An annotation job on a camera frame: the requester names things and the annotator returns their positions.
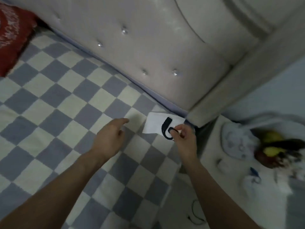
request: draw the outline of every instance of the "checkered rug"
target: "checkered rug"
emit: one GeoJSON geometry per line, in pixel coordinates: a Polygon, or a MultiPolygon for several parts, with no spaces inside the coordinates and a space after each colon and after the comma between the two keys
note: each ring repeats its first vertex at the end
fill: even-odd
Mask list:
{"type": "Polygon", "coordinates": [[[106,123],[126,117],[121,151],[90,179],[63,228],[150,229],[180,163],[173,141],[141,133],[151,111],[165,110],[112,67],[37,33],[0,79],[0,219],[88,151],[106,123]]]}

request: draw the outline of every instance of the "red cushion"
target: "red cushion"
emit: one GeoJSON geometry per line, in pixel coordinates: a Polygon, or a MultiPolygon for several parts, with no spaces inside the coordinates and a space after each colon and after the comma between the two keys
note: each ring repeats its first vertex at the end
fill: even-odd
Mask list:
{"type": "Polygon", "coordinates": [[[36,25],[32,12],[0,3],[0,76],[4,77],[16,64],[36,25]]]}

